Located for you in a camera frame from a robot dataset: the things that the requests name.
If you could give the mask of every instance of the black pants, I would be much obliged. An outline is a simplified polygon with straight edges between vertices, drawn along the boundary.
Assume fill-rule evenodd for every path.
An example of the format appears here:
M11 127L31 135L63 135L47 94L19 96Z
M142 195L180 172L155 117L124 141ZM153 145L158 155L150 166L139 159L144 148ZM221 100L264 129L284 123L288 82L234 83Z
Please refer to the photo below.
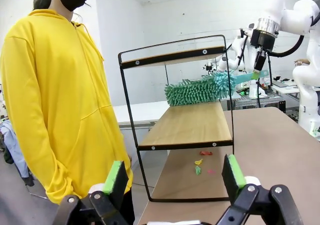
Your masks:
M129 225L134 224L136 217L135 217L135 211L134 211L134 204L132 202L131 190L128 191L123 196L123 201L122 201L122 205L120 208L120 213Z

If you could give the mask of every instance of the middle shelf board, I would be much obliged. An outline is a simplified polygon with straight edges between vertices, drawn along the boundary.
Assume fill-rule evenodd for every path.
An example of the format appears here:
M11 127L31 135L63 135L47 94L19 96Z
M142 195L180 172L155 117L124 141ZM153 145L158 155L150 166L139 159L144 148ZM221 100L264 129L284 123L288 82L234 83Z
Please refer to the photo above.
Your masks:
M121 63L122 69L147 66L164 66L172 64L181 64L194 61L214 59L225 52L224 46L214 46L199 48L194 50L166 53L156 56L138 58L135 60L124 61Z
M232 145L232 137L221 103L206 102L171 106L139 145L142 150L160 147Z

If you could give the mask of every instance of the blue cloth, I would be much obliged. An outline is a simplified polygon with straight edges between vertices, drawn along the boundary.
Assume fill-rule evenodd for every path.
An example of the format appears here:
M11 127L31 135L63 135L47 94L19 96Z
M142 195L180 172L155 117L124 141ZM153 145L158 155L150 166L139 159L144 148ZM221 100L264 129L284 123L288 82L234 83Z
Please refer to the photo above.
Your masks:
M11 153L13 161L18 168L21 177L28 178L28 166L21 152L16 133L13 130L10 120L6 120L2 124L0 124L0 131L4 136L4 144Z

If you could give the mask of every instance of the black metal shelf frame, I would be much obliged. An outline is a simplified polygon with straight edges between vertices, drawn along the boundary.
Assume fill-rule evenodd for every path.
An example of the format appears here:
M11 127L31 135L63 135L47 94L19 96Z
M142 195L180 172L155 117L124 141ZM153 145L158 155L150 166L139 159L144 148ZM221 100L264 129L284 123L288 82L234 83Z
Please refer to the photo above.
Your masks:
M202 142L202 143L190 143L190 144L181 144L181 145L163 145L163 146L139 146L138 139L137 139L137 134L136 134L136 129L135 129L135 124L133 120L133 115L131 111L131 106L130 106L130 100L129 100L129 94L128 94L128 89L127 89L127 84L126 84L126 78L125 78L125 69L132 69L132 68L137 68L141 66L146 66L148 64L156 64L156 63L164 63L164 59L158 59L158 60L150 60L150 58L154 57L149 57L147 59L136 59L132 60L129 62L123 62L122 61L122 55L130 52L135 52L139 50L144 50L148 48L154 48L154 47L159 47L159 46L164 46L164 45L169 45L169 44L175 44L175 43L181 43L181 42L186 42L186 41L192 41L192 40L200 40L200 39L208 39L208 38L222 38L223 39L223 49L214 49L212 48L202 48L202 49L197 49L195 51L185 51L181 53L169 53L165 55L165 58L168 61L172 60L178 60L178 59L187 59L187 58L192 58L192 57L200 57L200 56L208 56L208 55L214 55L214 54L225 54L226 57L226 66L227 66L227 74L228 74L228 83L229 83L229 94L230 94L230 111L231 111L231 124L232 124L232 140L231 142L228 141L221 141L221 142L215 142L214 144L212 142ZM149 186L141 158L140 151L155 151L155 150L179 150L179 149L195 149L195 148L212 148L212 147L225 147L225 146L232 146L232 153L235 154L235 136L234 136L234 113L233 113L233 106L232 106L232 90L231 90L231 82L230 82L230 72L229 72L229 63L228 63L228 53L227 53L227 43L226 43L226 38L224 35L219 34L219 35L211 35L211 36L202 36L202 37L196 37L196 38L190 38L190 39L184 39L184 40L178 40L178 41L172 41L172 42L166 42L166 43L161 43L157 45L152 45L152 46L146 46L146 47L141 47L133 50L128 50L124 51L118 54L118 61L119 61L119 66L120 66L120 74L122 78L122 84L123 84L123 89L124 89L124 95L125 95L125 100L126 100L126 105L128 108L128 113L129 113L129 118L130 118L130 125L132 129L132 134L133 134L133 140L134 144L136 147L137 151L137 156L138 156L138 161L140 164L141 168L141 173L144 181L144 186L146 189L146 193L148 196L149 201L151 202L158 202L158 203L197 203L197 202L222 202L222 201L228 201L228 197L213 197L213 198L183 198L183 199L158 199L158 198L152 198L150 191L149 191Z

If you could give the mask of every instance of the yellow jacket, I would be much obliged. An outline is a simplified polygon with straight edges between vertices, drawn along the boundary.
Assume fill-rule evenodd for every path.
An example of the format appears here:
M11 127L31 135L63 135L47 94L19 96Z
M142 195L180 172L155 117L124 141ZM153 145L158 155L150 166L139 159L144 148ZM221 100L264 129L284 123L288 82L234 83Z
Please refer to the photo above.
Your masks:
M83 24L35 10L7 34L0 59L9 118L49 199L85 197L115 160L133 173L107 89L103 58Z

